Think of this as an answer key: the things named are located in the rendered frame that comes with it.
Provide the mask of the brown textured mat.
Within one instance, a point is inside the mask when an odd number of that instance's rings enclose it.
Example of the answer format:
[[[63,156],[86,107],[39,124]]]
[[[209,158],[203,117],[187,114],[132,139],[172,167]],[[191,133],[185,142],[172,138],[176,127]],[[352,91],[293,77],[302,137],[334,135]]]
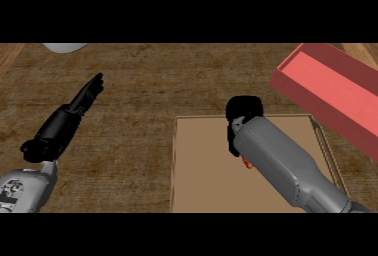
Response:
[[[49,212],[166,212],[179,116],[221,115],[235,95],[269,113],[302,108],[269,84],[290,44],[91,44],[57,54],[0,44],[0,175],[27,167],[21,144],[95,75],[105,90],[61,157]]]

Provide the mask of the white rounded object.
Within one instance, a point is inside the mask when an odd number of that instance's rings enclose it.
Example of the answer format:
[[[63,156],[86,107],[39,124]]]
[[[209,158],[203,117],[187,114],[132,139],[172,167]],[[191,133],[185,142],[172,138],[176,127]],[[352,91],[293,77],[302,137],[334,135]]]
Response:
[[[52,52],[64,54],[79,51],[86,43],[45,43],[45,46]]]

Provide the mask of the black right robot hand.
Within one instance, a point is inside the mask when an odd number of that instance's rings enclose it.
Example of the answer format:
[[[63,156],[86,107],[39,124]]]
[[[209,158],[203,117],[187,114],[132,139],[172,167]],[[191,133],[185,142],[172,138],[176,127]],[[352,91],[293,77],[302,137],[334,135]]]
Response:
[[[237,131],[241,126],[255,118],[263,116],[263,103],[257,96],[234,96],[226,105],[226,119],[228,119],[228,143],[229,152],[235,157],[240,152],[234,146]]]

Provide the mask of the brown flat tray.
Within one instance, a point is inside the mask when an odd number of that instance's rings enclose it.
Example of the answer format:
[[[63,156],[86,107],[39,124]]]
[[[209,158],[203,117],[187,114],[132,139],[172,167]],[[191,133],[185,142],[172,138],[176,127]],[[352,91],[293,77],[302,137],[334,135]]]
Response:
[[[346,188],[322,127],[309,114],[269,114],[312,155],[327,178]],[[173,139],[172,211],[175,213],[299,213],[263,175],[228,149],[222,115],[179,116]]]

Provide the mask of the red cardboard box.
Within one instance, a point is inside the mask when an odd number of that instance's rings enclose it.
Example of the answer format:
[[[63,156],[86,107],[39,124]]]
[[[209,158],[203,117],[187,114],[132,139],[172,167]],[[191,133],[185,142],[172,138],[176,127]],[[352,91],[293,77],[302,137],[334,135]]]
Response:
[[[327,43],[302,43],[271,85],[378,162],[378,70]]]

